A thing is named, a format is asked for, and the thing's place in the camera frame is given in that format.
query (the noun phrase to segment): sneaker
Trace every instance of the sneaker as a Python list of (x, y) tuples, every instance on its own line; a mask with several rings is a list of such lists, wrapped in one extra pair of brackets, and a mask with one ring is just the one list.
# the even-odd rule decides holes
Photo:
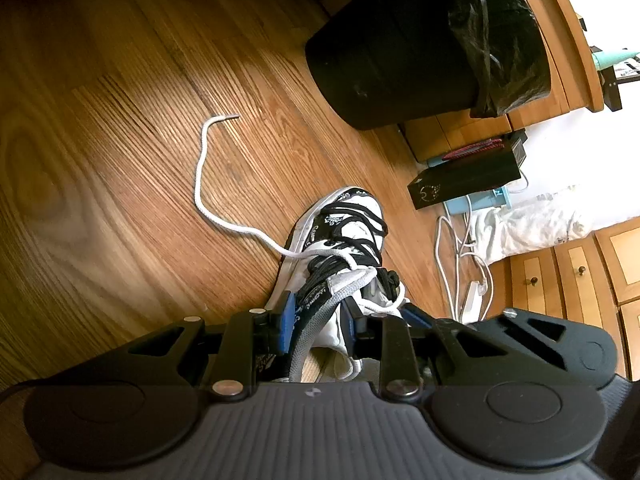
[(296, 322), (289, 355), (282, 365), (284, 380), (299, 381), (302, 366), (312, 347), (335, 351), (333, 375), (350, 380), (362, 369), (348, 356), (338, 305), (351, 296), (363, 314), (384, 312), (400, 316), (404, 286), (395, 272), (382, 267), (382, 248), (388, 233), (382, 208), (368, 191), (345, 187), (329, 193), (298, 220), (286, 248), (297, 253), (340, 250), (350, 254), (356, 269), (343, 257), (283, 257), (267, 310), (284, 290), (296, 294)]

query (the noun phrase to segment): silver bolt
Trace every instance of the silver bolt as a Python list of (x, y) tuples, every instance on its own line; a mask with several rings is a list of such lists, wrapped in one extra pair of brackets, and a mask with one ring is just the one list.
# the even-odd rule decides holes
[(406, 379), (394, 379), (386, 385), (386, 390), (396, 397), (407, 397), (417, 393), (418, 385)]
[(234, 381), (232, 379), (224, 379), (223, 381), (217, 381), (213, 384), (211, 389), (224, 397), (232, 397), (242, 392), (242, 383)]

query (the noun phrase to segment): black trash can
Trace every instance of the black trash can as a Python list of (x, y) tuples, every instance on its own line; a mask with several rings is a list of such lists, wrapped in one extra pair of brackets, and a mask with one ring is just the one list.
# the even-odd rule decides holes
[(322, 95), (359, 130), (471, 108), (478, 81), (452, 0), (353, 0), (306, 44)]

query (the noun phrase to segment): light blue container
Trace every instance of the light blue container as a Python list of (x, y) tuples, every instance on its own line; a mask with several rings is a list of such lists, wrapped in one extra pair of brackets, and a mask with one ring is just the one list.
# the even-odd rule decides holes
[[(442, 160), (440, 156), (434, 156), (427, 160), (427, 166), (430, 168), (439, 164), (446, 164), (446, 161)], [(471, 193), (469, 198), (471, 199), (472, 211), (478, 211), (479, 209), (486, 209), (488, 207), (502, 207), (503, 205), (507, 206), (508, 209), (511, 209), (511, 200), (506, 186), (489, 191)], [(466, 198), (464, 196), (447, 200), (446, 204), (447, 209), (449, 209), (449, 213), (452, 215), (462, 215), (463, 213), (469, 212), (469, 205), (466, 203)]]

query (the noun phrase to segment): trash can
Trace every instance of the trash can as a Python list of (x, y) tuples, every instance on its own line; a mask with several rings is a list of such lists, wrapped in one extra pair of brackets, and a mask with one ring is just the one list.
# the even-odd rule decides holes
[(525, 0), (352, 0), (305, 53), (322, 95), (360, 130), (466, 108), (495, 117), (550, 91)]

